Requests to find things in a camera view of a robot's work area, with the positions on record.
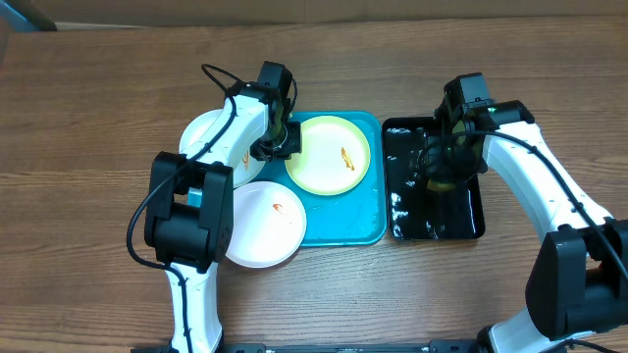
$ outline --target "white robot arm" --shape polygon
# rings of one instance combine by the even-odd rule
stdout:
[[[536,124],[526,122],[506,124],[497,132],[506,133],[536,146],[558,169],[596,224],[603,225],[604,218],[611,217],[610,213],[588,197],[562,168],[543,141],[541,130]],[[532,221],[542,243],[546,234],[557,231],[559,226],[571,225],[574,228],[589,226],[575,212],[573,204],[567,199],[547,166],[526,148],[503,138],[487,136],[484,141],[483,158],[489,168],[495,170],[510,187]],[[582,338],[593,333],[578,332],[569,338]],[[510,320],[495,325],[491,329],[490,339],[495,353],[537,353],[552,348],[563,340],[551,341],[543,336],[532,322],[527,308]]]
[[[163,351],[188,353],[191,347],[195,353],[211,353],[220,345],[216,275],[234,226],[233,170],[246,153],[259,161],[300,153],[300,125],[288,122],[293,82],[283,65],[265,62],[256,82],[238,80],[226,92],[231,97],[216,112],[218,118],[204,131],[193,131],[195,140],[181,155],[162,152],[153,162],[150,189],[158,192],[148,202],[144,237],[157,260],[184,278],[182,290],[179,276],[167,272],[175,333]],[[174,202],[173,193],[189,190],[203,191],[200,208]]]

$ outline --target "blue tray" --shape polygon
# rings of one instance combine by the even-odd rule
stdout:
[[[374,116],[358,111],[299,112],[294,113],[291,119],[305,122],[323,115],[347,119],[358,126],[369,141],[371,164],[360,183],[340,195],[315,195],[292,181],[284,161],[267,164],[253,181],[277,182],[292,190],[301,200],[307,217],[301,246],[373,244],[382,238],[388,223],[382,127]]]

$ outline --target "black tray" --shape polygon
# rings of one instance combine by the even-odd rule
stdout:
[[[478,177],[453,191],[435,192],[415,173],[429,136],[441,134],[433,118],[392,118],[382,125],[389,229],[397,239],[475,239],[485,231]]]

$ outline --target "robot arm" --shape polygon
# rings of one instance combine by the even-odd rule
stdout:
[[[194,353],[215,352],[222,339],[218,318],[216,276],[225,257],[234,227],[233,171],[242,156],[263,161],[288,159],[300,153],[300,124],[288,122],[287,99],[291,73],[280,64],[265,62],[256,82],[238,81],[228,92],[218,119],[205,131],[194,131],[196,140],[181,155],[160,153],[151,170],[150,190],[185,167],[158,190],[148,203],[144,238],[155,248],[156,258],[185,278],[185,298],[178,277],[167,272],[173,296],[175,333],[168,351],[188,353],[187,335]],[[224,133],[219,131],[234,119]],[[196,161],[207,142],[219,136],[212,148]],[[200,207],[179,204],[173,194],[202,190]],[[183,302],[189,332],[183,324]]]
[[[473,74],[445,86],[444,103],[436,112],[445,135],[459,132],[466,137],[452,140],[444,152],[428,154],[445,165],[440,169],[445,174],[432,176],[437,179],[433,185],[451,185],[493,168],[512,189],[542,242],[526,286],[527,307],[490,329],[487,343],[493,352],[542,352],[568,338],[627,324],[628,283],[548,166],[528,147],[483,133],[515,137],[541,152],[593,222],[602,226],[602,236],[626,266],[628,222],[614,220],[576,184],[551,154],[527,109],[517,101],[497,104],[482,75]],[[598,269],[586,269],[588,254],[602,262]]]
[[[569,188],[598,225],[603,225],[604,218],[610,217],[610,213],[588,197],[562,168],[543,141],[541,130],[536,124],[527,122],[505,124],[500,126],[497,132],[517,137],[536,146],[558,169]],[[527,149],[503,138],[489,135],[485,137],[482,157],[488,167],[495,170],[512,190],[532,221],[542,243],[547,233],[558,230],[561,225],[571,225],[574,228],[589,226],[573,210],[573,205],[546,165]]]
[[[498,132],[525,140],[536,146],[558,169],[569,188],[584,204],[587,213],[598,225],[605,223],[610,213],[595,203],[562,168],[543,141],[536,124],[518,122],[506,124]],[[559,226],[571,225],[586,228],[588,225],[575,213],[573,205],[550,173],[535,155],[508,140],[487,136],[482,154],[489,168],[495,170],[506,182],[532,221],[539,240],[543,243],[547,233]],[[565,338],[582,338],[593,334],[591,330],[577,332]],[[510,320],[495,325],[490,331],[494,352],[542,352],[554,347],[563,339],[550,340],[535,327],[528,308],[524,308]]]

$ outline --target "orange sauce stain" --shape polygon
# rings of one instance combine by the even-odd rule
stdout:
[[[246,154],[242,157],[242,162],[244,163],[244,170],[248,171],[248,151],[246,151]]]
[[[284,213],[282,212],[284,207],[281,204],[273,204],[273,208],[275,209],[275,211],[279,212],[282,216],[284,215]]]
[[[352,171],[355,171],[355,167],[353,167],[353,162],[351,162],[351,159],[349,158],[349,156],[346,155],[346,151],[344,150],[344,147],[340,149],[340,155],[344,159],[344,162],[346,163],[346,167],[351,168]]]

